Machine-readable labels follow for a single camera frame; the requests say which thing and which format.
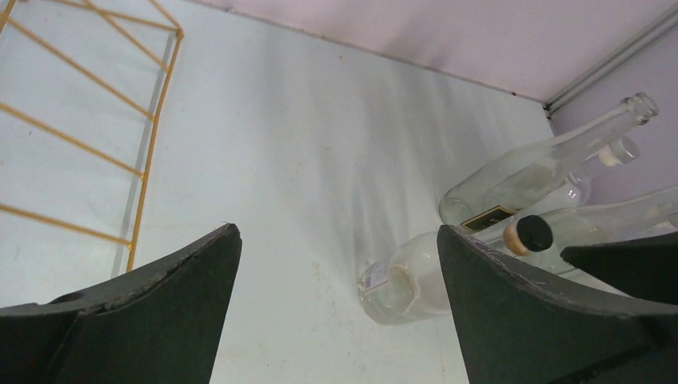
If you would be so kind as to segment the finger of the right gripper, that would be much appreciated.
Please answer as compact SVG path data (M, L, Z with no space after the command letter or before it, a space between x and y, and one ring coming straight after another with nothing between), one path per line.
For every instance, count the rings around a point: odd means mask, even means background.
M677 304L677 233L560 252L568 264L632 296Z

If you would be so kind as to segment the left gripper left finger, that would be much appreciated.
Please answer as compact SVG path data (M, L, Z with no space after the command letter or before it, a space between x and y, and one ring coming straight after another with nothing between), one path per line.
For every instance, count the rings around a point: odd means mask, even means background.
M241 249L227 223L106 282L2 308L2 382L207 383Z

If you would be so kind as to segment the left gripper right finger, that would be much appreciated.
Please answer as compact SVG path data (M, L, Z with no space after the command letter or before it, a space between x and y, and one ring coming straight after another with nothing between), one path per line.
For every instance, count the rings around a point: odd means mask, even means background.
M461 233L437 232L471 383L674 383L677 304L572 282Z

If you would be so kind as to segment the long clear glass bottle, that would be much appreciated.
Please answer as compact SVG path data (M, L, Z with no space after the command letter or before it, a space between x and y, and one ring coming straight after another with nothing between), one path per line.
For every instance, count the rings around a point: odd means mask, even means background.
M560 256L567 247L624 241L656 224L676 219L677 185L617 203L551 210L541 217L552 229L553 244L523 261L562 275L576 269Z

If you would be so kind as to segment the clear bottle white label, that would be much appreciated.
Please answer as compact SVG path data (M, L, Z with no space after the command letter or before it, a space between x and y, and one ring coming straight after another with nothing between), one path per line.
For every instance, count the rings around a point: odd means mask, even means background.
M473 234L493 249L511 256L527 256L553 243L551 226L538 215L528 215L500 228ZM388 259L368 266L359 277L359 298L376 323L395 326L448 316L451 308L441 271L437 232L417 235Z

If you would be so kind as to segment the clear bottle black label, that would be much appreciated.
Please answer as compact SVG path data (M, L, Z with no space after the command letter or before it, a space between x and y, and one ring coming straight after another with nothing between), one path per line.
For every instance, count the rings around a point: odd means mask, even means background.
M558 189L583 161L658 113L649 96L636 93L575 130L510 150L442 196L441 221L475 233L510 218Z

